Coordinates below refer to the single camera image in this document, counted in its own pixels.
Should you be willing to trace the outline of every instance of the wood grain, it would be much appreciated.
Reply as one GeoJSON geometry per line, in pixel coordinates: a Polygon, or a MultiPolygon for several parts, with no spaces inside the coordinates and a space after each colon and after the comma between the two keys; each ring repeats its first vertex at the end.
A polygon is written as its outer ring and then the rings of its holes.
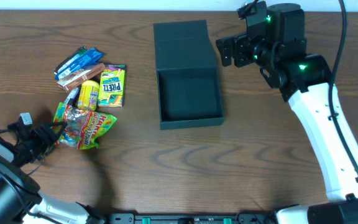
{"type": "MultiPolygon", "coordinates": [[[[222,126],[159,130],[152,24],[197,19],[207,20],[212,43],[246,27],[235,12],[0,11],[0,129],[25,111],[37,123],[51,119],[66,97],[52,70],[81,45],[128,67],[125,107],[101,110],[117,123],[98,150],[58,147],[33,175],[43,192],[103,211],[142,213],[236,213],[327,201],[305,131],[255,65],[219,68],[227,116],[222,126]]],[[[330,65],[340,24],[338,13],[306,13],[308,51],[330,65]]],[[[337,86],[358,141],[355,13],[349,14],[337,86]]]]}

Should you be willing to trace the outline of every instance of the white wall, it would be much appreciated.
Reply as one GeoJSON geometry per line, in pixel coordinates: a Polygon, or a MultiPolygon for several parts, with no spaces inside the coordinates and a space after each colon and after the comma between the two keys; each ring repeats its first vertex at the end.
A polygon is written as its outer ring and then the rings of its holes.
{"type": "MultiPolygon", "coordinates": [[[[246,0],[0,0],[0,9],[115,9],[172,11],[234,11],[246,0]]],[[[305,11],[340,11],[338,0],[266,0],[301,4],[305,11]]],[[[358,12],[358,0],[345,0],[348,11],[358,12]]]]}

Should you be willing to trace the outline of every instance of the dark green box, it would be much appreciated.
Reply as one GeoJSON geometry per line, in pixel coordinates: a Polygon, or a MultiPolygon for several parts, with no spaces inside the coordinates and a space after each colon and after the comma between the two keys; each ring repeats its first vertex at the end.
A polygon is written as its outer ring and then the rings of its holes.
{"type": "Polygon", "coordinates": [[[224,121],[218,63],[206,21],[154,24],[160,129],[224,121]]]}

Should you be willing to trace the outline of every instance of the yellow can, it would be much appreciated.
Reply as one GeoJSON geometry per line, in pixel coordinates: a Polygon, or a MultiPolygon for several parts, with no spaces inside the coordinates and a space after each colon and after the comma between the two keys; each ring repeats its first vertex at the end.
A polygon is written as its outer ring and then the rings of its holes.
{"type": "Polygon", "coordinates": [[[96,110],[98,104],[99,83],[95,81],[85,81],[82,83],[80,97],[78,98],[78,109],[96,110]]]}

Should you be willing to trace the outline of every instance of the green led indicator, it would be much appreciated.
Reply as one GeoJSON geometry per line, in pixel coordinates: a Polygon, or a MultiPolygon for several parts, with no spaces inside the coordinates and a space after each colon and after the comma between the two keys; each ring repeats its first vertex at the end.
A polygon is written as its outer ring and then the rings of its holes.
{"type": "Polygon", "coordinates": [[[303,71],[305,68],[307,67],[307,65],[299,65],[299,68],[303,71]]]}

